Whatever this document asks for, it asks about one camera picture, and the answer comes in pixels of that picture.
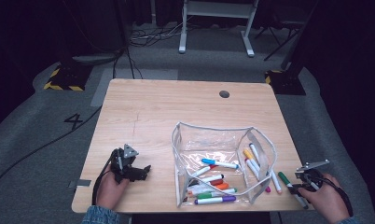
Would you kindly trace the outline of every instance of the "cable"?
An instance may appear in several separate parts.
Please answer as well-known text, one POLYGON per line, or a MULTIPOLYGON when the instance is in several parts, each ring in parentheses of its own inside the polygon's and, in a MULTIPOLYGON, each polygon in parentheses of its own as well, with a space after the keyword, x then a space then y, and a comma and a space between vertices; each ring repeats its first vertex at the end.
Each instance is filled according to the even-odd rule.
POLYGON ((134 69, 132 68, 132 59, 131 59, 131 57, 130 57, 130 51, 129 51, 129 48, 127 48, 127 56, 129 57, 130 68, 131 68, 131 70, 132 70, 132 79, 135 79, 134 69))
POLYGON ((182 23, 177 24, 175 27, 171 28, 155 28, 152 32, 147 34, 145 30, 134 30, 132 31, 132 37, 130 38, 130 44, 135 47, 149 47, 160 40, 166 40, 169 38, 172 38, 175 35, 181 35, 181 33, 177 33, 177 31, 180 29, 179 27, 182 25, 182 23), (145 43, 138 43, 134 40, 145 40, 145 43))
POLYGON ((62 0, 65 8, 67 9, 69 15, 71 16, 72 20, 74 21, 75 23, 75 26, 76 28, 79 30, 79 32, 82 34, 82 36, 84 37, 84 39, 86 39, 86 41, 91 45, 92 48, 94 49, 97 49, 99 50, 100 52, 102 53, 112 53, 114 54, 113 57, 110 57, 110 58, 105 58, 105 59, 100 59, 100 60, 92 60, 92 61, 80 61, 80 60, 76 60, 74 59, 75 61, 77 61, 78 63, 82 64, 82 65, 99 65, 99 64, 104 64, 104 63, 110 63, 112 61, 114 61, 115 59, 118 59, 120 57, 120 54, 121 52, 125 49, 124 47, 122 47, 121 49, 116 49, 116 50, 105 50, 105 49, 101 49, 97 46, 95 46, 90 40, 89 38, 86 36, 86 34, 83 32, 83 30, 80 28, 74 14, 72 13, 71 9, 69 8, 69 6, 65 3, 64 0, 62 0))
POLYGON ((129 55, 129 59, 132 61, 132 64, 134 65, 134 68, 139 72, 139 75, 141 76, 141 79, 144 79, 144 77, 142 76, 142 73, 141 71, 138 69, 137 65, 135 64, 135 60, 133 60, 130 55, 129 55))
POLYGON ((91 205, 97 204, 97 191, 98 191, 98 188, 100 187, 101 180, 103 179, 104 175, 109 173, 109 171, 106 172, 105 170, 106 170, 106 167, 108 167, 109 162, 112 161, 113 156, 114 155, 112 153, 111 156, 109 157, 108 161, 106 162, 103 170, 100 172, 100 175, 95 180, 94 187, 93 187, 93 190, 92 190, 92 195, 91 195, 91 205))
POLYGON ((284 222, 283 222, 283 219, 281 217, 281 212, 277 212, 277 214, 278 214, 278 219, 280 219, 280 223, 283 224, 284 222))
POLYGON ((27 159, 28 157, 34 155, 36 152, 38 152, 39 150, 45 148, 45 147, 48 147, 49 145, 63 139, 65 136, 67 136, 68 134, 70 133, 73 133, 74 131, 76 131, 77 129, 79 129, 80 127, 82 127, 84 124, 86 124, 89 120, 91 120, 95 114, 97 114, 98 111, 100 111, 102 108, 102 106, 100 106, 96 111, 94 111, 94 113, 92 113, 88 119, 86 119, 85 121, 83 121, 82 123, 80 123, 79 125, 76 126, 76 128, 74 130, 71 130, 70 132, 68 133, 65 133, 63 135, 61 135, 60 137, 46 143, 45 145, 43 145, 42 147, 39 147, 35 150, 33 150, 32 152, 28 153, 27 155, 23 156, 22 158, 20 158, 18 161, 15 161, 12 165, 10 165, 1 175, 0 175, 0 180, 2 177, 4 177, 5 174, 7 174, 7 172, 9 172, 13 167, 15 167, 17 164, 19 164, 20 162, 24 161, 25 159, 27 159))

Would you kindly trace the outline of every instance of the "marker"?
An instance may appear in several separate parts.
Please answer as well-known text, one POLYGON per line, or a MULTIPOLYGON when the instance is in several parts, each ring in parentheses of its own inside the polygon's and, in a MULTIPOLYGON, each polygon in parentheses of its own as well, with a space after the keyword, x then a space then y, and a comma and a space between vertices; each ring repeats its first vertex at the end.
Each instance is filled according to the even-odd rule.
POLYGON ((257 162, 254 160, 254 155, 252 155, 252 153, 248 149, 244 149, 243 154, 248 158, 248 160, 250 160, 250 162, 252 162, 252 165, 254 165, 255 169, 259 171, 260 167, 259 164, 257 164, 257 162))
POLYGON ((279 194, 281 194, 283 191, 280 186, 280 182, 278 182, 277 175, 275 175, 274 171, 271 171, 271 178, 272 178, 272 183, 274 183, 275 189, 279 194))
POLYGON ((318 185, 316 185, 314 182, 311 182, 310 185, 311 185, 315 190, 319 190, 318 185))
MULTIPOLYGON (((287 187, 292 188, 293 186, 290 184, 289 180, 286 178, 286 176, 282 172, 278 172, 278 176, 283 180, 284 184, 286 184, 287 187)), ((298 200, 298 202, 303 206, 304 209, 308 209, 309 205, 300 198, 297 194, 293 194, 295 198, 298 200)))
POLYGON ((201 181, 202 182, 211 182, 213 180, 218 180, 218 179, 223 179, 223 178, 224 178, 223 175, 213 175, 213 176, 208 176, 208 177, 202 178, 201 181))
POLYGON ((120 151, 117 150, 118 153, 118 168, 120 168, 120 171, 123 170, 123 164, 121 163, 121 157, 120 157, 120 151))
POLYGON ((196 199, 194 201, 195 204, 207 204, 207 203, 229 203, 236 201, 237 198, 235 196, 222 196, 216 198, 209 198, 209 199, 196 199))
POLYGON ((195 173, 192 174, 192 176, 199 176, 199 175, 202 175, 204 174, 205 172, 211 170, 211 169, 214 169, 216 167, 216 165, 209 165, 209 166, 205 166, 204 168, 196 171, 195 173))
MULTIPOLYGON (((254 147, 254 144, 249 144, 249 146, 250 146, 250 148, 252 149, 252 151, 254 151, 254 154, 256 155, 256 157, 257 157, 257 160, 258 160, 258 156, 257 156, 257 150, 255 149, 255 147, 254 147)), ((243 151, 243 153, 245 154, 245 156, 246 157, 248 157, 247 156, 247 154, 251 157, 251 158, 249 158, 250 159, 250 161, 255 161, 252 157, 253 157, 253 155, 250 153, 250 151, 248 150, 248 149, 245 149, 244 151, 243 151)), ((281 186, 280 186, 280 182, 278 182, 278 179, 277 179, 277 176, 275 175, 275 172, 274 171, 271 171, 271 178, 272 178, 272 183, 274 183, 274 186, 275 186, 275 189, 277 190, 277 192, 279 193, 279 194, 281 194, 283 191, 282 191, 282 189, 281 189, 281 186)))
POLYGON ((219 165, 219 166, 229 167, 233 169, 238 169, 238 164, 227 163, 223 161, 214 161, 210 159, 201 159, 201 161, 207 164, 211 164, 211 165, 219 165))
MULTIPOLYGON (((259 172, 255 168, 255 166, 251 163, 250 160, 246 159, 246 164, 248 165, 249 168, 251 168, 251 171, 254 173, 254 175, 257 177, 257 180, 259 180, 259 172)), ((266 187, 266 192, 270 193, 271 189, 269 186, 266 187)))
MULTIPOLYGON (((200 185, 202 182, 199 182, 198 180, 193 180, 188 186, 194 186, 194 185, 200 185)), ((208 184, 215 186, 215 185, 220 185, 223 184, 223 179, 217 179, 217 180, 211 180, 208 182, 208 184)))
MULTIPOLYGON (((223 183, 223 184, 220 184, 220 185, 215 185, 214 187, 216 187, 217 189, 228 189, 229 188, 229 184, 228 183, 223 183)), ((195 185, 195 186, 192 186, 192 187, 189 187, 188 190, 187 190, 187 194, 190 196, 190 197, 194 197, 200 193, 205 193, 205 192, 214 192, 215 189, 211 189, 211 188, 208 188, 206 186, 202 186, 202 185, 195 185)))
POLYGON ((235 193, 235 192, 237 192, 237 189, 224 189, 222 190, 222 192, 214 191, 214 192, 200 193, 197 195, 197 199, 214 198, 214 197, 219 197, 228 193, 235 193))
POLYGON ((257 149, 255 148, 255 145, 253 143, 249 144, 249 147, 252 149, 254 152, 255 158, 259 159, 259 154, 257 154, 257 149))

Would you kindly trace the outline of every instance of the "yellow marker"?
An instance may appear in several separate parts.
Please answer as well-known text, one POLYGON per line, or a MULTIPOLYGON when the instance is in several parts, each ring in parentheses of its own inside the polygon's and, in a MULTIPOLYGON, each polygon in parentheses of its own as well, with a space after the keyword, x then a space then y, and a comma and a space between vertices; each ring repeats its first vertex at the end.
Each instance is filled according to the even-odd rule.
POLYGON ((250 160, 250 162, 252 162, 255 169, 257 169, 257 171, 259 171, 260 167, 257 164, 257 162, 254 160, 254 155, 252 154, 252 152, 249 149, 246 148, 246 149, 243 150, 243 154, 246 156, 246 158, 248 158, 248 160, 250 160))

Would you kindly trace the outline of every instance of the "hand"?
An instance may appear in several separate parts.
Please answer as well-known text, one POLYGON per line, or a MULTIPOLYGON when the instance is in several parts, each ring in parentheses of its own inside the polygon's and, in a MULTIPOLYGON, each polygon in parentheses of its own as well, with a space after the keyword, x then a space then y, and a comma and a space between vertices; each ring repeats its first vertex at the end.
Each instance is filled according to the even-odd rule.
MULTIPOLYGON (((332 181, 337 187, 340 187, 339 181, 332 175, 324 174, 324 178, 332 181)), ((347 206, 333 187, 324 182, 322 187, 316 192, 311 192, 299 188, 301 196, 306 198, 312 206, 321 214, 329 223, 336 223, 348 218, 347 206)))
POLYGON ((113 210, 129 183, 130 179, 122 179, 118 184, 115 174, 110 171, 110 165, 108 165, 97 191, 97 205, 113 210))

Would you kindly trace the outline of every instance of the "purple marker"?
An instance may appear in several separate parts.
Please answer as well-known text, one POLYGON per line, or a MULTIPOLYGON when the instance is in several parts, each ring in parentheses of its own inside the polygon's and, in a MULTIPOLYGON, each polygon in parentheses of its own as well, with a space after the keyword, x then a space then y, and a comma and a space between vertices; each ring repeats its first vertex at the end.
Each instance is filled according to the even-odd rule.
POLYGON ((215 197, 209 199, 196 199, 194 201, 195 204, 207 204, 207 203, 229 203, 236 201, 236 196, 223 196, 223 197, 215 197))

